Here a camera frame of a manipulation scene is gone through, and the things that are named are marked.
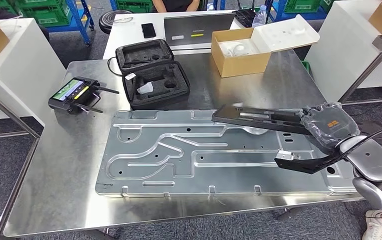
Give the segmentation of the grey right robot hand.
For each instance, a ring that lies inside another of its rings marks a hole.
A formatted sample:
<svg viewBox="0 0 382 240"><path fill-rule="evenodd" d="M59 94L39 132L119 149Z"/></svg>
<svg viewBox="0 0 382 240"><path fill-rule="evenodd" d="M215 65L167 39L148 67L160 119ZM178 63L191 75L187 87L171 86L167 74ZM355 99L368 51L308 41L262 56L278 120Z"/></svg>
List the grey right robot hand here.
<svg viewBox="0 0 382 240"><path fill-rule="evenodd" d="M307 139L326 155L334 153L342 141L360 134L358 125L339 102L305 106L295 115L311 134Z"/></svg>

